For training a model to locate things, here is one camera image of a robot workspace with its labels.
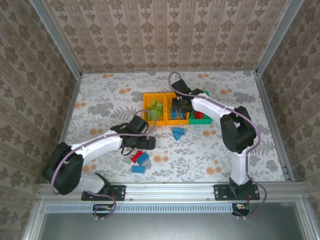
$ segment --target floral tablecloth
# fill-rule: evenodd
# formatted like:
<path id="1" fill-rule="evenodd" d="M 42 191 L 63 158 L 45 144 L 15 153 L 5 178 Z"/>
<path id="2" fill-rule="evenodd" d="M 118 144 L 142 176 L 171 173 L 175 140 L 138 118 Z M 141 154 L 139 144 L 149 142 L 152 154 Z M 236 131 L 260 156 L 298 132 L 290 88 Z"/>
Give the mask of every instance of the floral tablecloth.
<path id="1" fill-rule="evenodd" d="M 251 71 L 181 72 L 191 89 L 209 91 L 210 96 L 231 107 L 244 106 L 261 131 L 260 147 L 251 154 L 250 175 L 257 181 L 284 181 L 264 108 Z M 142 109 L 143 94 L 171 92 L 169 72 L 84 74 L 66 142 L 75 144 L 94 138 L 114 125 L 128 122 Z M 108 152 L 83 171 L 102 174 L 111 182 L 227 182 L 231 153 L 224 146 L 218 122 L 183 125 L 185 135 L 176 141 L 173 126 L 157 127 L 156 148 L 144 165 L 145 174 L 131 173 L 131 157 L 121 151 Z"/>

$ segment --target orange tray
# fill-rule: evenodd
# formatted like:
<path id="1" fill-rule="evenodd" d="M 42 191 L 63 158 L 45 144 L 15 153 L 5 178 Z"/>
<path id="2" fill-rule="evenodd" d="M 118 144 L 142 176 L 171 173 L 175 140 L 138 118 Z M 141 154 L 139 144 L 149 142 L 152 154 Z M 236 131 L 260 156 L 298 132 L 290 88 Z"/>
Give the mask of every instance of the orange tray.
<path id="1" fill-rule="evenodd" d="M 189 124 L 189 113 L 185 114 L 187 119 L 180 119 L 180 116 L 177 116 L 176 119 L 171 119 L 170 109 L 172 106 L 172 99 L 176 98 L 176 94 L 174 92 L 166 92 L 165 93 L 165 106 L 166 106 L 166 125 L 188 125 Z"/>
<path id="2" fill-rule="evenodd" d="M 154 92 L 154 93 L 145 93 L 143 94 L 143 109 L 148 110 L 148 107 L 151 106 L 151 101 L 155 100 L 157 103 L 163 104 L 163 114 L 159 116 L 159 119 L 156 121 L 157 126 L 165 126 L 167 118 L 167 105 L 166 105 L 166 93 L 165 92 Z M 150 127 L 155 124 L 155 121 L 148 121 L 147 112 L 143 112 L 142 119 L 145 120 Z"/>

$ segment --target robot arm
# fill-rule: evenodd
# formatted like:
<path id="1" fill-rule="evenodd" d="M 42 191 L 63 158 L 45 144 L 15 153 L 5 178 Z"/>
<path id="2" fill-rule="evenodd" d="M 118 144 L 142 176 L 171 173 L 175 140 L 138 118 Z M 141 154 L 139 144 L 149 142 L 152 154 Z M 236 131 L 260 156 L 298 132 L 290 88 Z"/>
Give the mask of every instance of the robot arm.
<path id="1" fill-rule="evenodd" d="M 257 136 L 255 129 L 242 117 L 230 112 L 229 110 L 220 107 L 223 104 L 214 101 L 213 104 L 209 101 L 210 98 L 202 90 L 188 88 L 183 79 L 176 81 L 172 87 L 183 94 L 191 94 L 203 96 L 204 98 L 184 96 L 178 93 L 177 98 L 172 100 L 172 110 L 174 112 L 191 113 L 193 110 L 206 114 L 216 122 L 220 122 L 222 131 L 222 140 L 224 145 L 230 150 L 232 170 L 230 177 L 230 189 L 234 195 L 239 195 L 241 188 L 245 185 L 250 185 L 246 171 L 246 152 L 247 149 L 254 144 L 254 139 Z M 248 111 L 245 107 L 238 108 L 229 107 L 250 119 Z"/>
<path id="2" fill-rule="evenodd" d="M 93 142 L 89 147 L 77 150 L 67 159 L 66 163 L 62 165 L 57 173 L 54 187 L 61 195 L 66 195 L 73 191 L 99 193 L 104 187 L 110 185 L 109 182 L 98 173 L 82 172 L 83 166 L 102 154 L 120 148 L 122 148 L 122 153 L 124 148 L 153 150 L 156 147 L 156 139 L 153 136 L 149 136 L 148 139 L 147 136 L 107 137 L 111 134 L 141 134 L 147 126 L 148 123 L 146 121 L 135 115 L 130 123 L 113 126 L 106 133 L 90 141 L 74 145 L 67 145 L 65 142 L 62 142 L 54 149 L 42 171 L 42 175 L 51 182 L 54 172 L 64 156 L 88 142 Z"/>
<path id="3" fill-rule="evenodd" d="M 198 94 L 200 96 L 204 96 L 207 99 L 210 97 L 205 93 Z M 224 128 L 224 125 L 226 124 L 224 120 L 226 118 L 224 116 L 232 114 L 230 111 L 225 110 L 221 107 L 218 107 L 217 105 L 214 105 L 213 103 L 204 100 L 203 98 L 193 98 L 191 100 L 192 108 L 197 111 L 204 113 L 205 115 L 209 116 L 216 122 L 221 123 L 221 130 L 222 130 L 222 139 L 226 147 L 232 152 L 231 153 L 231 163 L 232 163 L 232 169 L 231 169 L 231 179 L 236 183 L 237 185 L 243 185 L 246 182 L 249 181 L 249 178 L 246 174 L 246 151 L 247 149 L 243 149 L 242 151 L 234 151 L 235 147 L 232 145 L 236 145 L 235 142 L 232 142 L 231 138 L 234 139 L 234 137 L 231 136 L 230 130 Z"/>

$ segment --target blue lego brick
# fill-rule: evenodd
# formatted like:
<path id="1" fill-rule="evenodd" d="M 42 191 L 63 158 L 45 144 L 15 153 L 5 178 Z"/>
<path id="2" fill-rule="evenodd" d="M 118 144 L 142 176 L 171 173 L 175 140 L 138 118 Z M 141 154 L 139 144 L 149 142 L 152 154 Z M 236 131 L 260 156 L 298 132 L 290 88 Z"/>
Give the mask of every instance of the blue lego brick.
<path id="1" fill-rule="evenodd" d="M 180 135 L 179 135 L 177 132 L 175 132 L 175 133 L 173 134 L 173 137 L 174 137 L 174 139 L 175 139 L 176 141 L 178 141 L 178 140 L 180 139 Z"/>
<path id="2" fill-rule="evenodd" d="M 184 114 L 182 112 L 177 111 L 176 114 L 179 115 L 180 119 L 185 119 Z"/>
<path id="3" fill-rule="evenodd" d="M 132 166 L 131 172 L 133 174 L 144 174 L 146 172 L 145 166 Z"/>
<path id="4" fill-rule="evenodd" d="M 172 108 L 170 108 L 170 116 L 171 119 L 177 119 L 177 113 L 175 111 L 172 111 Z"/>
<path id="5" fill-rule="evenodd" d="M 172 132 L 180 134 L 180 135 L 185 135 L 185 129 L 184 128 L 174 127 L 172 129 Z"/>
<path id="6" fill-rule="evenodd" d="M 142 164 L 143 164 L 145 161 L 147 161 L 148 159 L 149 159 L 149 155 L 144 152 L 140 157 L 138 157 L 138 159 L 136 160 L 136 162 L 137 162 L 139 165 L 142 165 Z"/>

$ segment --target red block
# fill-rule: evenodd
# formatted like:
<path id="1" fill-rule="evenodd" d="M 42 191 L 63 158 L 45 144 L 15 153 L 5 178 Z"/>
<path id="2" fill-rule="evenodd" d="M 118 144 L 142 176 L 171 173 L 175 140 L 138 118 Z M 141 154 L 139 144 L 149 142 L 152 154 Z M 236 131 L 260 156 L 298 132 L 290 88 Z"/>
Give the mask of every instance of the red block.
<path id="1" fill-rule="evenodd" d="M 132 162 L 136 163 L 137 162 L 137 159 L 143 154 L 142 151 L 138 151 L 132 158 Z"/>
<path id="2" fill-rule="evenodd" d="M 204 114 L 202 112 L 199 112 L 199 111 L 195 111 L 193 113 L 193 115 L 194 115 L 194 118 L 196 118 L 196 119 L 203 119 L 204 118 Z"/>

